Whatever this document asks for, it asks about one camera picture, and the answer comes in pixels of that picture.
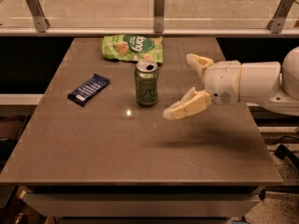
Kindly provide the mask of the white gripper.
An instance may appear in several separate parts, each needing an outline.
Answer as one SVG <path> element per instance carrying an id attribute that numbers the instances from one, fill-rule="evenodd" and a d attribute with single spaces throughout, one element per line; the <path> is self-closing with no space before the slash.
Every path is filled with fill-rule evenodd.
<path id="1" fill-rule="evenodd" d="M 239 102 L 241 63 L 223 61 L 214 63 L 208 57 L 193 53 L 186 55 L 186 60 L 200 78 L 204 89 L 189 89 L 180 101 L 170 105 L 163 117 L 168 120 L 184 119 L 205 111 L 212 103 L 215 105 L 236 105 Z"/>

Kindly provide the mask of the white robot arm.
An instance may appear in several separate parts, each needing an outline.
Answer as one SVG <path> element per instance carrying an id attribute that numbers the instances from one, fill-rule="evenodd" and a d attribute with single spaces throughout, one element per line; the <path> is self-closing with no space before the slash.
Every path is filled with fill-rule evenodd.
<path id="1" fill-rule="evenodd" d="M 250 103 L 285 115 L 299 115 L 299 48 L 282 63 L 241 63 L 213 60 L 193 53 L 186 60 L 198 74 L 203 89 L 191 88 L 164 111 L 165 119 L 184 119 L 209 105 Z"/>

